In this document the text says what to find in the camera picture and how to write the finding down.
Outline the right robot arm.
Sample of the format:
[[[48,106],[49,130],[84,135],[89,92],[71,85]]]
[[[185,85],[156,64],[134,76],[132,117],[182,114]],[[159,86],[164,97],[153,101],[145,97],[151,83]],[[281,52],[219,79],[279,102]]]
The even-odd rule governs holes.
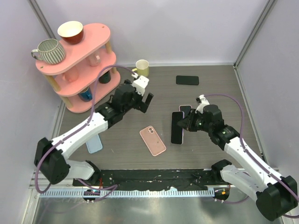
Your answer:
[[[240,134],[224,123],[218,106],[191,109],[178,121],[178,126],[190,132],[206,132],[214,144],[238,161],[244,171],[221,160],[212,166],[211,179],[216,184],[228,182],[237,187],[255,202],[266,219],[274,221],[298,206],[297,182],[291,176],[282,176],[255,155]]]

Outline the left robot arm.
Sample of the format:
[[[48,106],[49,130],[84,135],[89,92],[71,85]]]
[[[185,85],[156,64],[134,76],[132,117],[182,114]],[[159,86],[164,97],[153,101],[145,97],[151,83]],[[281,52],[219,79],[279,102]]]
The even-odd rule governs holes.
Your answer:
[[[82,123],[52,140],[38,141],[34,164],[50,184],[58,184],[65,178],[81,179],[89,186],[99,182],[100,170],[92,162],[71,161],[69,157],[92,137],[121,121],[129,110],[145,113],[153,98],[149,93],[142,101],[148,82],[144,76],[133,82],[126,80],[109,101],[98,106]]]

